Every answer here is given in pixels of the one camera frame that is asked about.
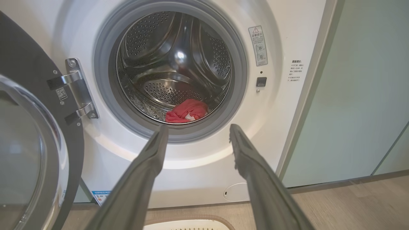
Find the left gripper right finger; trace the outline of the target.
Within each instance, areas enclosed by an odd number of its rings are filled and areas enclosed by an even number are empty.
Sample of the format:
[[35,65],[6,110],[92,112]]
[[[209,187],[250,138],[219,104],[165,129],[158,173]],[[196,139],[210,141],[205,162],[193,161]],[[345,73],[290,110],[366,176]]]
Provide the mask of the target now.
[[238,124],[229,140],[235,169],[246,180],[258,230],[313,230],[307,216]]

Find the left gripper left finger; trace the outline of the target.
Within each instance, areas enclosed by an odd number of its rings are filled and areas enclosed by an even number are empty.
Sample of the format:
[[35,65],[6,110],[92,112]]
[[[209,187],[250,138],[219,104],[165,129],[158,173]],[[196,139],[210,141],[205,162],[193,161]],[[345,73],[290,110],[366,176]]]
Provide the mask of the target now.
[[168,126],[161,125],[131,162],[87,230],[144,228],[152,187],[163,168],[168,137]]

